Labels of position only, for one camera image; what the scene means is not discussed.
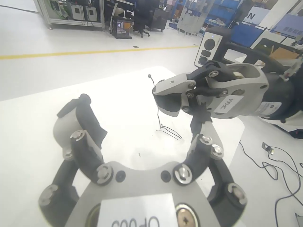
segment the white label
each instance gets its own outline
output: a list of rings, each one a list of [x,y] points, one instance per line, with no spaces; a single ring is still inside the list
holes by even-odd
[[[272,113],[277,111],[281,105],[282,105],[281,102],[263,101],[259,106],[259,108],[254,112],[254,114],[258,114],[259,116],[271,115]]]
[[[241,95],[228,95],[224,98],[224,100],[220,103],[220,105],[214,110],[215,113],[227,113],[230,109],[232,109],[243,96]]]
[[[171,193],[102,200],[98,227],[177,227]]]

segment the metal screw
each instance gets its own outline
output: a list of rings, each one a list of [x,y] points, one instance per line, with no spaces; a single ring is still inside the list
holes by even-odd
[[[71,135],[71,139],[75,139],[76,141],[79,141],[84,136],[85,136],[85,132],[83,130],[78,130],[73,132],[73,134]]]
[[[179,227],[198,227],[198,219],[194,211],[188,205],[177,205],[176,213]]]
[[[203,144],[211,145],[211,143],[212,143],[212,138],[211,138],[211,137],[207,137],[207,136],[202,135],[202,137],[200,138],[200,141],[201,141]]]
[[[223,150],[220,146],[213,144],[211,145],[211,153],[217,157],[217,158],[222,158],[223,157]]]
[[[185,112],[185,113],[189,113],[189,111],[190,111],[190,110],[189,110],[189,107],[183,107],[182,110],[183,110],[183,112]]]
[[[188,98],[193,98],[195,95],[193,94],[193,93],[188,93],[187,95],[186,95],[186,97],[188,97]]]
[[[219,74],[219,72],[217,70],[213,70],[209,73],[209,78],[216,77],[218,74]]]
[[[191,82],[188,84],[188,88],[193,89],[196,86],[195,82]]]
[[[174,171],[174,174],[181,184],[187,185],[192,181],[192,171],[185,164],[182,164],[178,170]]]
[[[225,97],[228,94],[227,91],[223,91],[222,93],[219,94],[219,97]]]
[[[235,183],[229,183],[227,190],[239,200],[240,204],[247,204],[247,197],[245,195],[245,192],[239,185]]]
[[[238,89],[236,91],[233,91],[232,92],[232,95],[242,95],[245,93],[245,90],[242,90],[242,89]]]
[[[103,164],[97,168],[97,172],[98,172],[98,178],[99,178],[97,183],[103,184],[111,178],[112,168],[111,168],[111,166]]]
[[[48,205],[51,202],[52,197],[54,196],[54,192],[58,190],[58,188],[59,187],[57,185],[50,185],[46,187],[39,197],[39,205]]]

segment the floor tape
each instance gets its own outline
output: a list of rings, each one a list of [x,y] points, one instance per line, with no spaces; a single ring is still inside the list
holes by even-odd
[[[50,56],[64,56],[64,55],[78,55],[78,54],[106,54],[106,53],[119,53],[119,52],[168,50],[168,49],[197,48],[197,47],[198,46],[194,45],[194,46],[164,47],[164,48],[130,48],[130,49],[97,50],[97,51],[58,52],[58,53],[45,53],[45,54],[0,55],[0,60],[37,58],[37,57],[50,57]]]

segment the office chair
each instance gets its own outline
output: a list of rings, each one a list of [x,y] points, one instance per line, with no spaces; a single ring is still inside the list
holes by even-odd
[[[152,5],[154,0],[137,0],[134,8],[134,28],[133,31],[138,31],[143,37],[143,33],[149,36],[149,33],[144,31],[145,25],[152,16]]]

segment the black cable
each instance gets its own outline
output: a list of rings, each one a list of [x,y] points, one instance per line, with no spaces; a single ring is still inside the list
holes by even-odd
[[[25,11],[25,12],[39,14],[39,12],[33,11],[33,10],[19,9],[19,8],[15,8],[15,7],[5,6],[5,5],[0,5],[0,7],[5,7],[5,8],[9,8],[9,9],[17,9],[17,10],[21,10],[21,11]]]
[[[153,78],[151,77],[150,74],[148,75],[148,77],[151,79],[153,85],[155,86],[155,82],[154,82],[154,80],[153,80]],[[159,117],[159,106],[158,106],[158,104],[157,104],[157,108],[158,108],[158,110],[157,110],[157,117],[158,117],[158,121],[159,121],[160,130],[163,128],[164,130],[170,132],[171,134],[175,135],[175,136],[178,137],[179,139],[182,139],[181,135],[180,135],[179,133],[177,133],[175,130],[173,130],[173,129],[171,129],[171,128],[169,128],[169,127],[166,127],[166,126],[164,126],[163,124],[161,124],[161,122],[160,122],[160,117]],[[171,135],[171,134],[169,134],[169,133],[167,133],[167,132],[164,132],[164,133],[166,133],[166,134],[170,135],[171,137],[177,139],[176,137],[174,137],[173,135]]]
[[[278,219],[277,219],[277,205],[278,205],[278,203],[279,203],[280,200],[286,199],[286,198],[290,198],[290,197],[294,197],[294,198],[303,206],[302,202],[295,196],[295,194],[297,194],[297,192],[301,189],[301,179],[300,179],[300,176],[302,177],[302,175],[299,173],[298,168],[297,168],[297,166],[296,166],[296,163],[294,162],[293,158],[290,156],[290,154],[289,154],[288,152],[286,152],[285,150],[283,150],[283,149],[281,149],[281,148],[279,148],[279,147],[270,147],[270,148],[276,148],[276,149],[279,149],[279,150],[284,151],[284,152],[291,158],[291,160],[292,160],[292,162],[293,162],[293,164],[294,164],[294,166],[295,166],[295,168],[296,168],[296,170],[294,170],[294,169],[292,169],[286,162],[284,162],[284,161],[282,161],[282,160],[274,160],[274,159],[270,158],[269,152],[268,152],[268,158],[269,158],[270,160],[273,160],[273,161],[276,161],[276,162],[282,162],[282,163],[286,164],[291,170],[293,170],[293,171],[298,175],[298,178],[299,178],[299,187],[298,187],[298,189],[297,189],[295,192],[292,192],[292,191],[290,190],[288,184],[287,184],[287,181],[286,181],[286,178],[285,178],[285,175],[284,175],[284,171],[282,170],[282,168],[280,168],[280,167],[278,167],[278,166],[275,166],[275,165],[272,165],[272,164],[269,164],[269,163],[264,162],[264,161],[262,162],[262,166],[259,166],[259,165],[253,160],[253,158],[251,158],[251,157],[245,152],[244,147],[243,147],[241,141],[239,142],[239,144],[241,145],[244,154],[245,154],[248,158],[250,158],[250,159],[255,163],[255,165],[256,165],[257,167],[259,167],[260,169],[265,169],[266,172],[268,173],[268,175],[269,175],[272,179],[274,179],[274,180],[276,180],[276,181],[278,180],[278,171],[277,171],[277,168],[280,169],[281,172],[282,172],[282,176],[283,176],[283,179],[284,179],[284,183],[285,183],[285,185],[286,185],[288,191],[290,192],[290,195],[288,195],[288,196],[286,196],[286,197],[279,198],[279,199],[275,202],[275,220],[276,220],[276,226],[279,227]],[[276,178],[274,178],[274,177],[268,172],[268,170],[266,169],[266,167],[268,167],[268,166],[272,167],[272,168],[276,171]]]

